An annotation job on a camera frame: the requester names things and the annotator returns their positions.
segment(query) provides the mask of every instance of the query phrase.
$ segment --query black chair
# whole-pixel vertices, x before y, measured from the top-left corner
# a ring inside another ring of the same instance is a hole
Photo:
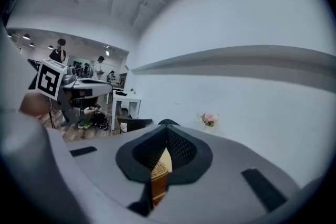
[[[127,132],[132,132],[138,129],[145,128],[146,126],[150,125],[153,120],[152,119],[125,119],[125,118],[117,118],[119,125],[121,123],[127,123]]]

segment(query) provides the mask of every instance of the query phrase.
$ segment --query fluorescent light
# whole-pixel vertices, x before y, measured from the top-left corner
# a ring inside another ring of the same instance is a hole
[[[29,35],[29,34],[25,34],[25,35],[23,36],[23,38],[24,38],[24,39],[27,39],[27,40],[30,40],[30,35]]]

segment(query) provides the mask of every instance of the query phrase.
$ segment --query desk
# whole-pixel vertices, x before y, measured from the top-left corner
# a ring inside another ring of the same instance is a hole
[[[135,113],[132,116],[134,119],[138,118],[138,114],[139,114],[139,107],[140,107],[140,102],[141,99],[134,93],[127,93],[127,96],[122,96],[122,95],[118,95],[115,93],[116,91],[113,89],[113,102],[112,102],[112,123],[111,123],[111,130],[114,130],[114,121],[116,120],[115,117],[115,110],[117,108],[117,102],[118,101],[123,101],[123,102],[129,102],[129,107],[128,107],[128,115],[131,114],[131,110],[132,110],[132,105],[133,103],[136,103],[135,106]]]
[[[121,91],[122,92],[124,90],[124,88],[114,87],[113,84],[112,84],[112,87],[113,87],[112,91],[117,90],[117,91]],[[109,104],[109,96],[110,96],[110,93],[108,93],[107,96],[106,96],[106,104]]]

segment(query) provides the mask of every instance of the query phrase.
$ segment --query white wall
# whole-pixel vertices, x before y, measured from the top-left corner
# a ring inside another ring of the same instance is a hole
[[[175,0],[142,35],[135,67],[197,51],[282,45],[336,55],[324,0]]]
[[[125,56],[125,57],[122,59],[121,67],[120,67],[120,74],[123,74],[123,73],[127,73],[127,72],[128,72],[128,70],[127,70],[126,67],[125,67],[126,60],[127,60],[127,56]]]
[[[84,37],[125,51],[132,51],[138,32],[97,5],[72,0],[18,0],[6,26],[54,31]]]
[[[56,48],[57,39],[47,38],[44,40],[34,40],[35,47],[29,47],[27,44],[30,41],[19,38],[15,46],[21,48],[21,56],[25,59],[31,59],[35,61],[41,61],[42,59],[49,58],[52,50],[48,49],[49,45],[53,45]],[[123,58],[110,54],[110,56],[105,55],[105,50],[103,47],[97,48],[90,44],[78,44],[76,41],[70,39],[67,40],[67,43],[64,47],[64,50],[67,53],[64,64],[72,65],[74,60],[81,61],[84,65],[85,62],[90,63],[90,61],[97,61],[99,56],[104,56],[105,60],[102,64],[102,68],[105,72],[110,72],[114,70],[116,79],[119,79],[119,71],[121,68],[121,63]],[[106,75],[102,76],[102,80],[106,80]]]
[[[336,55],[328,12],[324,0],[175,0],[142,35],[134,66],[243,45]],[[200,128],[197,113],[219,113],[217,135],[252,148],[300,186],[322,174],[334,145],[334,93],[279,81],[198,76],[200,68],[193,76],[183,68],[180,74],[133,75],[142,96],[140,118]]]

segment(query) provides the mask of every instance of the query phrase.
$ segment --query white shirt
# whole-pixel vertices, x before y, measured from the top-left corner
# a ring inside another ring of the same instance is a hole
[[[97,74],[97,71],[101,71],[101,66],[100,66],[100,62],[96,61],[94,62],[94,64],[92,65],[92,71],[93,71],[93,79],[100,79],[101,75]]]

